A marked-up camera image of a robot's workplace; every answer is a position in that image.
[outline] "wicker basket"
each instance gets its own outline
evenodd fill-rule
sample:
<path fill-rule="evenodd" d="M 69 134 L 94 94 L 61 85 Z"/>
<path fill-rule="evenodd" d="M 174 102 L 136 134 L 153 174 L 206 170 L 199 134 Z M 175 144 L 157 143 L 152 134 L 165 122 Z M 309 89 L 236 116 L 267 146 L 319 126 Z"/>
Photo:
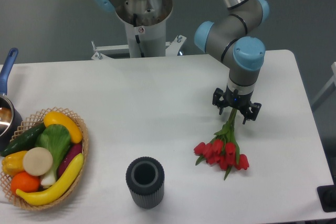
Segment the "wicker basket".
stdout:
<path fill-rule="evenodd" d="M 67 115 L 81 129 L 82 134 L 83 134 L 83 140 L 82 140 L 82 146 L 83 146 L 82 147 L 83 148 L 82 153 L 83 153 L 83 156 L 84 156 L 83 167 L 82 167 L 81 171 L 79 172 L 79 175 L 77 176 L 76 180 L 73 182 L 73 184 L 70 186 L 70 188 L 59 199 L 55 200 L 52 203 L 42 205 L 42 206 L 32 206 L 32 205 L 28 204 L 26 201 L 24 201 L 23 199 L 21 199 L 20 197 L 16 197 L 15 195 L 13 195 L 12 191 L 10 189 L 11 188 L 10 184 L 11 184 L 12 178 L 9 175 L 4 174 L 1 171 L 1 173 L 0 173 L 0 186 L 2 187 L 3 192 L 5 193 L 5 197 L 8 199 L 9 202 L 13 203 L 14 206 L 21 207 L 25 210 L 44 210 L 44 209 L 48 209 L 50 207 L 53 207 L 53 206 L 61 203 L 64 199 L 66 199 L 73 192 L 73 190 L 77 186 L 79 180 L 81 179 L 83 169 L 84 169 L 84 166 L 85 166 L 85 163 L 86 163 L 86 159 L 87 159 L 87 156 L 88 156 L 89 138 L 88 138 L 88 130 L 86 128 L 85 122 L 83 121 L 83 119 L 80 118 L 79 115 L 77 115 L 75 112 L 73 112 L 69 109 L 52 108 L 52 109 L 41 110 L 41 111 L 36 112 L 36 114 L 30 115 L 30 117 L 28 117 L 25 121 L 23 121 L 21 123 L 21 126 L 19 126 L 17 128 L 17 131 L 14 133 L 14 136 L 12 136 L 12 140 L 15 139 L 16 137 L 18 137 L 21 133 L 23 133 L 27 129 L 34 126 L 37 122 L 42 122 L 44 116 L 50 111 L 58 111 L 58 112 L 61 112 L 65 115 Z"/>

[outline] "ribbed black container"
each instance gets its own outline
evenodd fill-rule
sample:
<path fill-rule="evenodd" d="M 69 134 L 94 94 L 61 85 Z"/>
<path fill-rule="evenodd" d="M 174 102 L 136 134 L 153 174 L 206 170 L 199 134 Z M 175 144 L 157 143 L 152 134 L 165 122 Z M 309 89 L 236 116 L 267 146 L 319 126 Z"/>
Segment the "ribbed black container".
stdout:
<path fill-rule="evenodd" d="M 153 208 L 164 195 L 163 167 L 151 157 L 139 157 L 127 168 L 126 183 L 139 207 Z"/>

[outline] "floor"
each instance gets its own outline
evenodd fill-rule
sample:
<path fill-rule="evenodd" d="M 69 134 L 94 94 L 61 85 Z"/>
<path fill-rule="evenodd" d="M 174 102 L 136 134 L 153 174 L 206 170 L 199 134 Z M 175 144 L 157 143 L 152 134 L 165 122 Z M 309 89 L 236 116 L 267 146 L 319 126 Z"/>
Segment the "floor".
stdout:
<path fill-rule="evenodd" d="M 270 17 L 250 35 L 261 39 L 267 50 L 288 49 L 295 54 L 311 102 L 331 78 L 330 66 L 336 61 L 336 2 L 267 1 Z M 222 0 L 173 3 L 167 41 L 181 34 L 187 37 L 185 54 L 202 54 L 193 43 L 194 33 L 202 22 L 226 17 L 226 6 Z M 0 63 L 12 47 L 20 50 L 17 63 L 28 63 L 90 60 L 92 40 L 96 46 L 127 44 L 124 27 L 116 15 L 104 13 L 93 0 L 0 0 L 0 6 Z M 336 92 L 313 113 L 330 167 L 336 157 L 335 111 Z"/>

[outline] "cooking pot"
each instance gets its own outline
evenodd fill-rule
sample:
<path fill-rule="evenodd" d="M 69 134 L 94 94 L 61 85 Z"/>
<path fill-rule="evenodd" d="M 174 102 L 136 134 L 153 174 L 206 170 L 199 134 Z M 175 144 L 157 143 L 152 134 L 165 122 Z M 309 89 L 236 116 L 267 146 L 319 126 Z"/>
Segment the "cooking pot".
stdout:
<path fill-rule="evenodd" d="M 7 98 L 8 76 L 14 65 L 17 48 L 12 48 L 0 72 L 0 152 L 9 144 L 17 127 L 21 125 L 22 117 Z"/>

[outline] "eggplant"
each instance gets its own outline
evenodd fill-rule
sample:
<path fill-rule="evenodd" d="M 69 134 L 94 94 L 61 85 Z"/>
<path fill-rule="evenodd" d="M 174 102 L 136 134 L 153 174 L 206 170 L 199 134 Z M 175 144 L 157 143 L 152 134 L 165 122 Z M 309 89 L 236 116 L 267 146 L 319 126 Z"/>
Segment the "eggplant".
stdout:
<path fill-rule="evenodd" d="M 70 164 L 71 160 L 73 160 L 74 157 L 76 157 L 79 153 L 82 153 L 82 145 L 81 144 L 75 144 L 73 145 L 61 164 L 58 167 L 57 170 L 57 176 L 60 178 L 62 174 L 64 173 L 65 169 L 68 167 Z"/>

